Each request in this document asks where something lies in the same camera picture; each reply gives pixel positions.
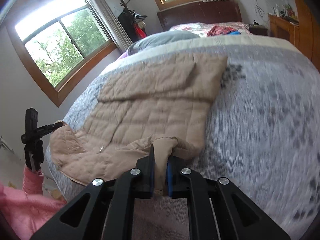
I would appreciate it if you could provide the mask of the pink sleeved left forearm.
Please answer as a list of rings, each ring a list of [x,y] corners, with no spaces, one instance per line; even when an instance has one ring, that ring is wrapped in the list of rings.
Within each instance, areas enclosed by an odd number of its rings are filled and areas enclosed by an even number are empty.
[[[27,194],[43,195],[44,174],[41,169],[32,171],[26,165],[23,170],[22,190]]]

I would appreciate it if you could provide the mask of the black gloved left hand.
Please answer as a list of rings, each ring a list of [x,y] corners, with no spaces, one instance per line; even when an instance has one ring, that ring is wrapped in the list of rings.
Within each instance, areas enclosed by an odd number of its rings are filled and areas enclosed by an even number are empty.
[[[39,171],[44,162],[43,141],[36,139],[25,144],[24,156],[26,166],[33,172]]]

